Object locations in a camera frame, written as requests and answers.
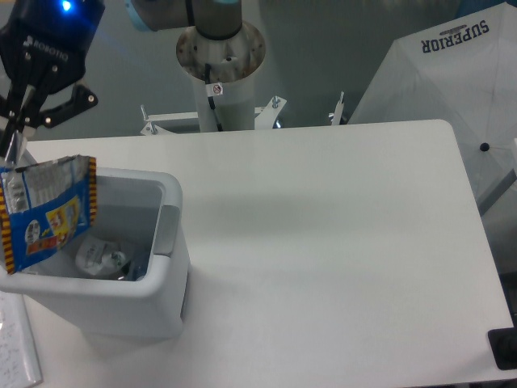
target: snack wrapper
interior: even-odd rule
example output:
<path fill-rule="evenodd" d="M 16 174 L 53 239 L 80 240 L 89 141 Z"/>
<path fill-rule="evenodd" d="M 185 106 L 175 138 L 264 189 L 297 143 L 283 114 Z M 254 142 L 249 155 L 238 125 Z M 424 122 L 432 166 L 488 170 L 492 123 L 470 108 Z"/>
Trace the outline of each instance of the snack wrapper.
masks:
<path fill-rule="evenodd" d="M 96 160 L 61 158 L 0 174 L 2 246 L 8 273 L 49 258 L 93 225 Z"/>

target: gray wall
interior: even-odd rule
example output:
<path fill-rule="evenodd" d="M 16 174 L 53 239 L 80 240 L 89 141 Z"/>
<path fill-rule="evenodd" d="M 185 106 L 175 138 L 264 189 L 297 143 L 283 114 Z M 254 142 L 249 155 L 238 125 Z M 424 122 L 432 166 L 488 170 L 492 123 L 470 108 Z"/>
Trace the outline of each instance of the gray wall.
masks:
<path fill-rule="evenodd" d="M 137 32 L 123 0 L 106 12 L 86 61 L 86 80 L 99 106 L 36 140 L 129 136 L 149 114 L 195 111 L 193 93 L 175 60 L 177 31 Z M 257 77 L 257 104 L 273 95 L 288 100 L 287 126 L 326 124 L 341 90 L 352 113 L 394 39 L 453 18 L 459 0 L 243 0 L 244 18 L 266 38 Z M 11 4 L 0 4 L 0 25 Z M 6 95 L 8 79 L 1 78 Z M 69 90 L 49 100 L 68 99 Z"/>

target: plastic container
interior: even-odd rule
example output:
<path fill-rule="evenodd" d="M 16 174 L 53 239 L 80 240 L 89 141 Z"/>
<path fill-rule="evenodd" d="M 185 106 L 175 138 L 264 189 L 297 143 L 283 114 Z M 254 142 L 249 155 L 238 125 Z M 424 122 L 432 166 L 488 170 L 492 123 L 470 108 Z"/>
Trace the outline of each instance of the plastic container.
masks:
<path fill-rule="evenodd" d="M 98 216 L 87 233 L 137 243 L 150 251 L 139 281 L 84 279 L 75 254 L 86 234 L 52 258 L 8 276 L 0 290 L 23 293 L 84 331 L 171 337 L 181 312 L 190 259 L 181 227 L 182 191 L 171 175 L 98 169 Z"/>

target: white table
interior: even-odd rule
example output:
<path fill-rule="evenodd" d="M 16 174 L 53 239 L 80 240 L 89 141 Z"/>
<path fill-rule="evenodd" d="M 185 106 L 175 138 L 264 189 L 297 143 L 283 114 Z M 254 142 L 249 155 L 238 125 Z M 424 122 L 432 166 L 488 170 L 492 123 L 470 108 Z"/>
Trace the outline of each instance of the white table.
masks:
<path fill-rule="evenodd" d="M 183 186 L 177 339 L 82 334 L 27 301 L 49 387 L 423 386 L 517 377 L 511 326 L 443 121 L 30 143 Z"/>

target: black cable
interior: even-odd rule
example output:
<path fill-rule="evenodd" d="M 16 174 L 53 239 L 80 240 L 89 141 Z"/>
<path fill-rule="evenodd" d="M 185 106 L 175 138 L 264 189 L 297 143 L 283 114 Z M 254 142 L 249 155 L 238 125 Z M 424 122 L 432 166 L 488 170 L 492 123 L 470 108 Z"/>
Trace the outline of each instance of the black cable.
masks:
<path fill-rule="evenodd" d="M 205 85 L 210 84 L 210 70 L 212 70 L 212 67 L 208 63 L 205 63 L 204 64 L 204 83 L 205 83 Z M 223 124 L 221 123 L 221 121 L 219 120 L 219 116 L 217 115 L 216 103 L 213 99 L 213 96 L 208 97 L 208 104 L 210 105 L 210 109 L 212 109 L 213 115 L 216 119 L 217 131 L 223 132 Z"/>

